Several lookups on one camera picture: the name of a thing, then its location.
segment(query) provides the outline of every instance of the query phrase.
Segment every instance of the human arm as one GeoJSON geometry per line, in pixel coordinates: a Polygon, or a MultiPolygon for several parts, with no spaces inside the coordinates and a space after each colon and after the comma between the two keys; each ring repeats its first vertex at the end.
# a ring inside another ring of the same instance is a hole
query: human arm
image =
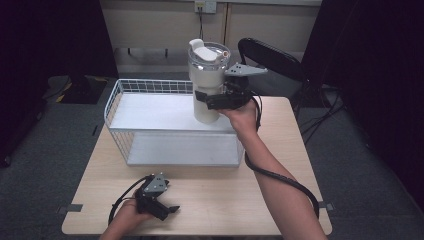
{"type": "MultiPolygon", "coordinates": [[[[250,161],[257,167],[295,180],[256,132],[256,107],[251,100],[236,110],[219,110],[237,132],[250,161]]],[[[265,203],[284,239],[326,239],[308,197],[296,188],[255,172],[265,203]]]]}
{"type": "Polygon", "coordinates": [[[122,203],[113,221],[100,236],[100,240],[118,240],[133,231],[142,222],[153,218],[150,213],[138,213],[135,199],[128,199],[122,203]]]}

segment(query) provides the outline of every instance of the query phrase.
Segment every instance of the black cable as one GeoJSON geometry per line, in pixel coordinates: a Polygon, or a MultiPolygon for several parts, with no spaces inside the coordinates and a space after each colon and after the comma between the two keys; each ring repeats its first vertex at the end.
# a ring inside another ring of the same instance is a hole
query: black cable
{"type": "MultiPolygon", "coordinates": [[[[259,130],[259,127],[261,125],[260,124],[260,121],[261,121],[261,117],[262,117],[262,100],[261,100],[261,98],[260,98],[259,95],[256,95],[256,96],[258,96],[259,97],[259,100],[261,101],[261,105],[259,106],[258,101],[254,97],[252,97],[252,100],[255,103],[256,109],[257,109],[256,131],[258,131],[259,130]]],[[[271,172],[271,171],[268,171],[268,170],[259,168],[258,166],[254,165],[250,161],[250,158],[249,158],[247,152],[245,152],[245,154],[244,154],[244,160],[246,162],[246,165],[250,169],[252,169],[253,171],[258,172],[258,173],[260,173],[262,175],[271,177],[273,179],[279,180],[279,181],[281,181],[283,183],[286,183],[286,184],[288,184],[288,185],[290,185],[290,186],[292,186],[292,187],[300,190],[301,192],[303,192],[310,199],[310,201],[312,203],[312,206],[314,208],[315,215],[317,216],[317,218],[319,218],[319,203],[318,203],[318,200],[316,199],[316,197],[314,196],[314,194],[309,189],[307,189],[305,186],[303,186],[302,184],[300,184],[299,182],[297,182],[297,181],[295,181],[295,180],[293,180],[291,178],[288,178],[286,176],[283,176],[283,175],[278,174],[278,173],[275,173],[275,172],[271,172]]]]}
{"type": "Polygon", "coordinates": [[[146,180],[148,177],[150,177],[150,176],[145,176],[144,178],[135,182],[133,185],[131,185],[130,188],[127,189],[127,191],[124,192],[124,194],[122,194],[122,196],[120,198],[118,198],[118,200],[116,200],[115,204],[112,205],[112,209],[110,210],[108,225],[110,225],[110,223],[112,222],[113,217],[115,216],[116,209],[118,209],[119,204],[121,204],[121,202],[124,200],[125,195],[127,195],[129,193],[129,191],[131,191],[131,189],[133,189],[135,186],[137,186],[137,184],[146,180]]]}
{"type": "Polygon", "coordinates": [[[321,126],[321,124],[330,116],[336,114],[337,112],[339,112],[340,110],[342,110],[344,108],[344,104],[340,107],[338,107],[336,110],[334,110],[334,112],[332,112],[331,114],[329,114],[328,116],[325,117],[325,119],[322,119],[321,121],[319,121],[319,123],[316,125],[315,129],[312,131],[312,133],[309,135],[309,137],[306,139],[305,141],[305,145],[309,142],[309,140],[311,139],[312,135],[314,135],[314,133],[318,130],[319,126],[321,126]]]}
{"type": "Polygon", "coordinates": [[[203,40],[203,19],[202,19],[202,12],[203,12],[203,8],[202,7],[198,7],[197,11],[199,13],[199,20],[200,20],[200,33],[199,33],[199,38],[203,40]]]}
{"type": "Polygon", "coordinates": [[[47,100],[47,99],[49,99],[49,98],[51,98],[51,97],[54,97],[56,94],[58,94],[58,93],[60,93],[60,92],[62,92],[63,91],[63,89],[65,89],[66,88],[66,86],[69,84],[69,81],[70,80],[70,78],[69,78],[69,76],[68,76],[68,79],[66,80],[66,82],[65,82],[65,84],[58,90],[58,91],[56,91],[55,93],[52,93],[52,94],[50,94],[49,96],[47,96],[47,97],[44,97],[43,99],[44,100],[47,100]]]}
{"type": "Polygon", "coordinates": [[[334,111],[334,112],[333,112],[333,109],[334,109],[334,107],[336,106],[336,104],[337,104],[337,100],[339,99],[339,97],[340,97],[340,92],[338,92],[338,93],[337,93],[336,99],[334,100],[334,102],[333,102],[333,104],[331,105],[330,109],[329,109],[329,110],[328,110],[328,111],[327,111],[327,112],[326,112],[323,116],[318,117],[318,118],[312,118],[312,119],[310,119],[310,120],[308,120],[308,121],[306,121],[306,122],[302,123],[302,124],[300,125],[300,127],[302,127],[302,126],[304,126],[305,124],[307,124],[307,123],[311,122],[312,120],[316,119],[316,121],[315,121],[315,122],[314,122],[311,126],[309,126],[307,129],[305,129],[305,130],[303,130],[303,131],[302,131],[301,135],[303,135],[303,134],[305,134],[305,133],[309,132],[309,131],[313,128],[313,127],[321,125],[321,123],[322,123],[324,120],[328,119],[328,117],[330,117],[330,116],[332,116],[334,113],[338,112],[340,109],[338,109],[337,111],[334,111]]]}

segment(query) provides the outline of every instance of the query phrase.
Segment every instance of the wooden table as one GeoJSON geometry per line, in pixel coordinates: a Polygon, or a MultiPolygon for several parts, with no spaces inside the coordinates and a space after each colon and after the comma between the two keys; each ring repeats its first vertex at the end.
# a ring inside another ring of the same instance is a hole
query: wooden table
{"type": "MultiPolygon", "coordinates": [[[[286,98],[263,97],[259,134],[276,158],[322,200],[305,146],[286,98]]],[[[163,172],[170,181],[158,199],[179,205],[165,221],[149,220],[132,235],[156,236],[271,236],[280,235],[259,190],[252,170],[243,161],[232,167],[129,167],[106,127],[103,128],[62,226],[69,235],[100,235],[107,227],[112,204],[134,182],[163,172]]],[[[320,210],[326,234],[332,226],[326,209],[320,210]]]]}

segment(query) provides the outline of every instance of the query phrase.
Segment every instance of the gray carpet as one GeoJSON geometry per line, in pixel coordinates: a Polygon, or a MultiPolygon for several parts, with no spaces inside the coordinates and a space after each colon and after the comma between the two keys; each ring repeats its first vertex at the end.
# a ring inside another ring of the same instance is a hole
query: gray carpet
{"type": "MultiPolygon", "coordinates": [[[[123,74],[121,78],[184,80],[188,74],[123,74]]],[[[66,77],[50,79],[52,89],[46,95],[65,82],[66,77]]],[[[65,216],[57,209],[72,201],[104,123],[103,110],[113,84],[107,84],[96,105],[49,99],[42,119],[11,156],[12,165],[0,169],[0,239],[97,239],[64,235],[65,216]]],[[[329,93],[330,101],[334,94],[329,93]]],[[[299,123],[326,111],[302,109],[299,123]]],[[[329,212],[333,225],[329,239],[424,239],[422,213],[392,171],[366,147],[363,136],[342,110],[323,122],[306,145],[324,200],[335,207],[329,212]]]]}

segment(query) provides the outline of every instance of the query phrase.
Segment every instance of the white container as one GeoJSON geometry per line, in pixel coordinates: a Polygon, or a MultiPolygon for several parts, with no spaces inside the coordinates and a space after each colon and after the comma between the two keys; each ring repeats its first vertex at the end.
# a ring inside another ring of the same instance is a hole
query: white container
{"type": "MultiPolygon", "coordinates": [[[[190,41],[188,67],[193,92],[199,91],[207,95],[222,93],[224,73],[229,61],[230,50],[224,45],[204,43],[200,39],[190,41]]],[[[209,110],[206,103],[196,99],[195,94],[193,94],[193,108],[195,118],[202,123],[213,123],[219,118],[219,113],[209,110]]]]}
{"type": "Polygon", "coordinates": [[[243,147],[229,119],[193,115],[190,81],[117,81],[105,123],[128,165],[237,167],[243,147]]]}

